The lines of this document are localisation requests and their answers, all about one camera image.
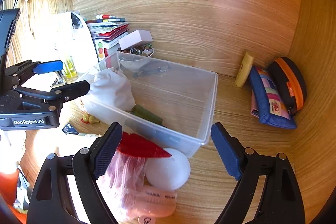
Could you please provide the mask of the black orange zip case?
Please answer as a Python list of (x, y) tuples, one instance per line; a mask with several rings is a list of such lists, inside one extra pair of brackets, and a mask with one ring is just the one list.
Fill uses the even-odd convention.
[(288, 112), (295, 116), (303, 108), (307, 98), (306, 83), (301, 71), (288, 57), (278, 57), (267, 67), (267, 71)]

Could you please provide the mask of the pink macaron shaped case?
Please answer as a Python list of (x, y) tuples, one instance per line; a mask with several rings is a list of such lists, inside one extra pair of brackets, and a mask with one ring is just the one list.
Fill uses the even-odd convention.
[(126, 215), (130, 219), (140, 216), (168, 217), (176, 210), (177, 196), (176, 191), (142, 186), (139, 191), (126, 195)]

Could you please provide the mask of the clear glass bowl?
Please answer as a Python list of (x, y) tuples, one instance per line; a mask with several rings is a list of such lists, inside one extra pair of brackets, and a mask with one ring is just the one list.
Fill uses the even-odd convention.
[(120, 64), (132, 72), (138, 72), (144, 65), (150, 62), (149, 57), (132, 55), (129, 53), (118, 53), (118, 59)]

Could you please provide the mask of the white round case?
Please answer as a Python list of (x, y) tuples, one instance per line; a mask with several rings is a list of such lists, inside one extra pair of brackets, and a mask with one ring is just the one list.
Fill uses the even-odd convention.
[(190, 177), (190, 162), (176, 149), (165, 148), (164, 150), (171, 157), (148, 159), (145, 176), (153, 187), (169, 191), (177, 190)]

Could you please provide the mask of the clear plastic storage bin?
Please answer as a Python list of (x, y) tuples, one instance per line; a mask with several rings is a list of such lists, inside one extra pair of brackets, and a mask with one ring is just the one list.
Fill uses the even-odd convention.
[(80, 80), (92, 84), (104, 69), (120, 69), (131, 84), (135, 104), (163, 119), (158, 125), (103, 103), (81, 98), (84, 109), (100, 121), (118, 122), (125, 132), (138, 133), (163, 148), (174, 148), (193, 157), (200, 146), (207, 144), (213, 123), (218, 75), (215, 72), (150, 57), (138, 72), (125, 69), (118, 53), (112, 53)]

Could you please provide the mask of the blue patchwork pencil pouch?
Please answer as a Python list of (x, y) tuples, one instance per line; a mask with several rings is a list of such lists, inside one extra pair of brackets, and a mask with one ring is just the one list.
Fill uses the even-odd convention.
[(284, 129), (297, 128), (268, 71), (253, 66), (249, 74), (249, 82), (259, 108), (260, 123)]

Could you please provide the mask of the white drawstring cloth bag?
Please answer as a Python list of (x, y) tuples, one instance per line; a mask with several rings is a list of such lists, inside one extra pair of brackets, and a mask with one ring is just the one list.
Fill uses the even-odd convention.
[(129, 80), (122, 70), (114, 67), (99, 71), (90, 85), (87, 96), (92, 102), (103, 103), (123, 111), (130, 111), (135, 106)]

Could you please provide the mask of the pink notebook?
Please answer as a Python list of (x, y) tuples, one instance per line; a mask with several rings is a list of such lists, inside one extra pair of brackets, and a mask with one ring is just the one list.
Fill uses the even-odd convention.
[(257, 105), (257, 101), (256, 101), (256, 97), (254, 92), (252, 91), (251, 94), (251, 110), (250, 110), (250, 114), (256, 118), (259, 118), (259, 108)]

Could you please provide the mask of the metal nail clippers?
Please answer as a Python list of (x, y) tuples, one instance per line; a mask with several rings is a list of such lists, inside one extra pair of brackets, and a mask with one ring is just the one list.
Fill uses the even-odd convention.
[(66, 79), (64, 78), (64, 75), (62, 73), (62, 71), (57, 71), (56, 72), (56, 79), (54, 80), (54, 82), (51, 85), (51, 88), (58, 86), (58, 85), (66, 85)]

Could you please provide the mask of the dark green pouch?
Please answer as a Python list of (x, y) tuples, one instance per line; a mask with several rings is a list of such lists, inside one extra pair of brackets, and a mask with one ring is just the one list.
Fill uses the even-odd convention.
[(134, 105), (130, 111), (131, 114), (150, 121), (152, 123), (163, 125), (163, 119), (140, 105)]

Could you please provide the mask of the small white box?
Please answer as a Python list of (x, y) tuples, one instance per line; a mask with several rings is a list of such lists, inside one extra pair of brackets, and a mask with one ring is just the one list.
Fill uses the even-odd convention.
[(153, 42), (151, 32), (147, 30), (135, 30), (118, 40), (120, 49), (127, 50), (139, 45), (145, 45)]

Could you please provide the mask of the red velvet pouch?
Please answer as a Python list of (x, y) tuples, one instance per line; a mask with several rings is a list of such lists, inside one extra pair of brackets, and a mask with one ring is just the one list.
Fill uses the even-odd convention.
[(150, 140), (138, 135), (122, 133), (117, 150), (127, 156), (141, 158), (168, 158), (171, 154)]

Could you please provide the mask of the yellow green spray bottle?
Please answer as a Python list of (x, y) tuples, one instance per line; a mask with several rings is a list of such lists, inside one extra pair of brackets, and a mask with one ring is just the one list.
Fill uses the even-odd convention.
[(63, 70), (65, 73), (65, 77), (68, 79), (75, 77), (77, 72), (75, 69), (74, 62), (72, 60), (72, 56), (63, 56), (62, 62), (63, 62)]

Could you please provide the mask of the cream yellow lotion bottle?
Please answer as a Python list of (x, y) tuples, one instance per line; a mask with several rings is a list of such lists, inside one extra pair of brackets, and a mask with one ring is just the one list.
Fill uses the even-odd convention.
[(246, 52), (244, 58), (241, 62), (238, 74), (235, 79), (235, 84), (237, 87), (241, 88), (245, 84), (249, 73), (252, 69), (255, 56), (252, 52)]

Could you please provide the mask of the stack of books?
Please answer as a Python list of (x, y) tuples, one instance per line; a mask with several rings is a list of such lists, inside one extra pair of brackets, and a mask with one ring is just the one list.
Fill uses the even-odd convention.
[(98, 61), (106, 58), (120, 48), (119, 40), (129, 31), (125, 18), (100, 14), (96, 19), (85, 21), (91, 34)]

